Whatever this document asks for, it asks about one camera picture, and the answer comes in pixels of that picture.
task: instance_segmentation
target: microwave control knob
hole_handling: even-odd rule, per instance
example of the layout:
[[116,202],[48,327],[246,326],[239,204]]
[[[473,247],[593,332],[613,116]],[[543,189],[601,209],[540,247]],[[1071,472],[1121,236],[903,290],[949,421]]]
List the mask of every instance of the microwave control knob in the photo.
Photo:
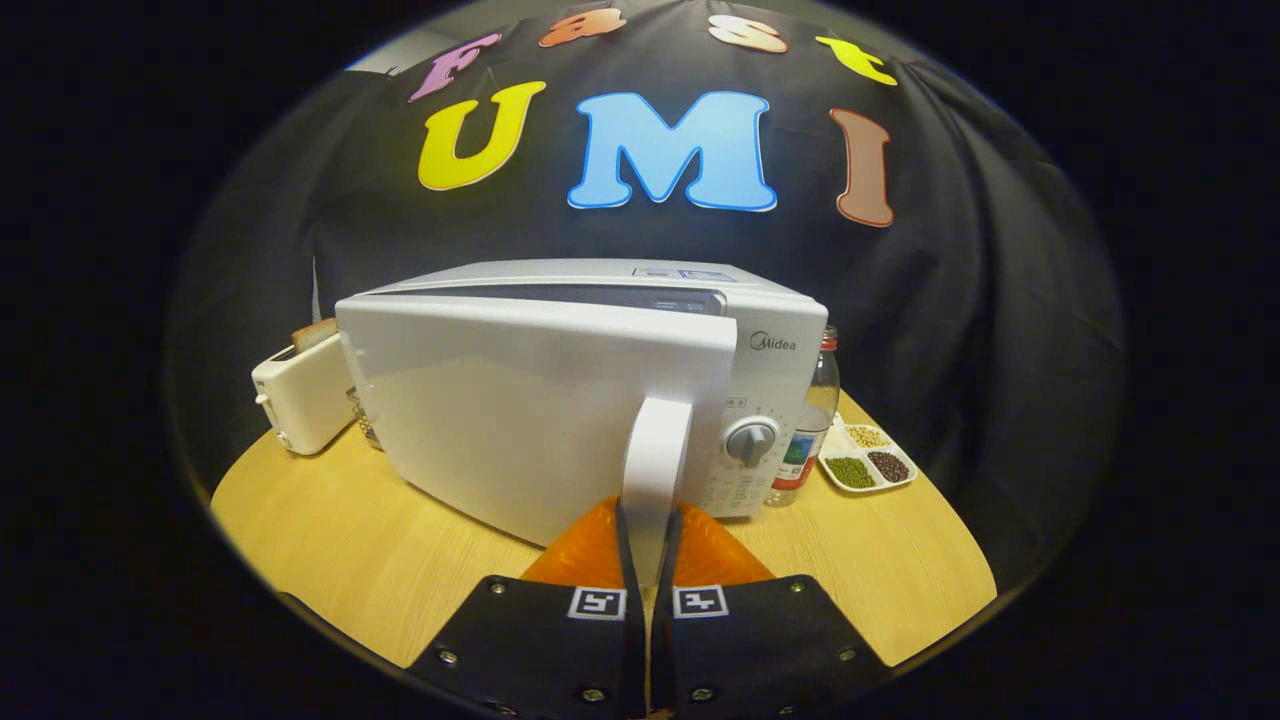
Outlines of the microwave control knob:
[[777,437],[769,425],[750,423],[730,433],[724,442],[724,451],[728,452],[730,457],[741,460],[744,468],[755,468],[760,464],[764,454],[773,447],[773,441]]

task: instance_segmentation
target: microwave oven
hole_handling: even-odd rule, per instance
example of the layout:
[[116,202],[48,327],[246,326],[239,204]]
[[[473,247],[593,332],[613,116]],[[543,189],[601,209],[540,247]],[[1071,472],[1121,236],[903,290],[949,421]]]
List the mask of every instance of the microwave oven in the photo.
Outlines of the microwave oven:
[[[360,292],[335,313],[394,470],[540,546],[604,497],[627,505],[637,447],[669,454],[650,471],[678,465],[649,488],[654,523],[675,498],[755,515],[827,322],[812,297],[731,265],[625,259],[476,263]],[[669,437],[636,437],[646,401],[649,425]],[[630,507],[627,521],[640,521]]]

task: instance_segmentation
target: toast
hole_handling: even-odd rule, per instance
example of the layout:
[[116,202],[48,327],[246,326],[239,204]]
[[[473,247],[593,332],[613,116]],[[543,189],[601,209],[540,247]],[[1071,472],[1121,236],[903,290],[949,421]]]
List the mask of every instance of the toast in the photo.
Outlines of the toast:
[[326,318],[314,325],[294,331],[291,336],[293,338],[293,352],[294,355],[302,355],[335,334],[338,334],[338,320],[334,318]]

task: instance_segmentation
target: wooden table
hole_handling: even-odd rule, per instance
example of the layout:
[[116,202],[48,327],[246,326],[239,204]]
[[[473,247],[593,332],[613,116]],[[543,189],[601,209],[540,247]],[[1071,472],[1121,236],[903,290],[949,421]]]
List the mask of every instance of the wooden table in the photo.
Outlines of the wooden table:
[[[876,424],[844,393],[840,414]],[[396,665],[413,662],[481,577],[518,577],[540,552],[402,480],[353,425],[314,457],[274,434],[228,470],[214,516],[271,587]],[[726,527],[778,577],[817,578],[891,666],[996,597],[978,543],[924,473],[850,496],[819,466],[790,507]]]

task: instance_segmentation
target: microwave door handle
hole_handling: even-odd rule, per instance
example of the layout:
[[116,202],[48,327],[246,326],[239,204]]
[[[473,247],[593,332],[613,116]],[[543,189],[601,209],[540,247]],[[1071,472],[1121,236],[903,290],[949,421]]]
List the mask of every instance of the microwave door handle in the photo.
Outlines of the microwave door handle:
[[691,421],[689,402],[646,397],[631,428],[618,507],[626,519],[631,561],[641,585],[658,584]]

